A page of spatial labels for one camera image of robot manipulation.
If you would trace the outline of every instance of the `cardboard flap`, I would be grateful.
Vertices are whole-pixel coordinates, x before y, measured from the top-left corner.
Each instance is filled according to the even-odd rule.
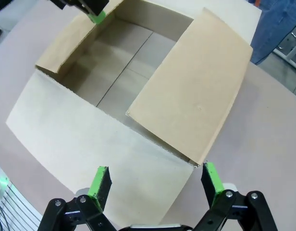
[[[108,5],[104,8],[107,18],[122,1],[123,0],[110,0]],[[43,55],[36,62],[36,68],[50,75],[58,74],[61,67],[69,61],[70,56],[97,27],[102,26],[96,25],[86,14],[80,12],[45,50]],[[94,40],[95,36],[96,35],[91,35],[89,40]]]
[[[90,187],[98,167],[108,166],[113,184],[104,214],[118,227],[159,224],[193,171],[39,71],[6,123],[73,193]]]
[[[229,114],[251,54],[245,40],[204,9],[127,113],[201,164]]]

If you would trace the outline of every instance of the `beige table surface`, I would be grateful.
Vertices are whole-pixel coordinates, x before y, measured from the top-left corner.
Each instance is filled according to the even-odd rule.
[[[34,63],[77,13],[37,4],[0,46],[0,166],[41,213],[50,199],[69,200],[73,194],[32,157],[5,121]],[[279,230],[296,231],[296,96],[258,67],[249,65],[207,159],[223,182],[234,183],[241,193],[262,191]],[[201,169],[195,170],[164,223],[194,226],[200,220],[208,208],[200,177]],[[226,229],[239,230],[232,222]]]

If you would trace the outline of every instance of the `green gripper pad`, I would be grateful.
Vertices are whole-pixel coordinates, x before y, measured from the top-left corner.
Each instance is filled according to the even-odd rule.
[[[212,162],[204,163],[201,182],[204,186],[206,197],[211,207],[217,198],[217,196],[224,191],[222,181],[215,169],[215,166]]]
[[[88,191],[100,212],[103,212],[111,188],[109,167],[99,167]]]
[[[88,17],[90,18],[90,20],[95,23],[95,24],[100,24],[106,17],[106,14],[104,11],[102,11],[98,16],[94,16],[89,14]]]

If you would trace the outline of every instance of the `person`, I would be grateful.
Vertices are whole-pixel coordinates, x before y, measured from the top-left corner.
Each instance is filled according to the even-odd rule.
[[[260,0],[262,10],[251,47],[251,62],[258,65],[296,26],[296,0]]]

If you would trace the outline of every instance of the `screw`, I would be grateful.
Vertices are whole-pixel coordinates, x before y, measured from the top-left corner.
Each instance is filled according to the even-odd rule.
[[[86,198],[85,197],[82,197],[81,199],[80,199],[80,202],[81,203],[84,203],[86,201]]]
[[[230,198],[233,196],[233,193],[231,191],[228,191],[228,192],[226,192],[226,196]]]
[[[55,205],[56,205],[56,206],[60,206],[61,204],[62,204],[62,203],[61,203],[60,201],[56,201],[56,202],[55,202]]]
[[[258,198],[258,195],[257,195],[257,193],[252,193],[252,194],[251,194],[251,197],[252,197],[253,199],[257,199],[257,198]]]

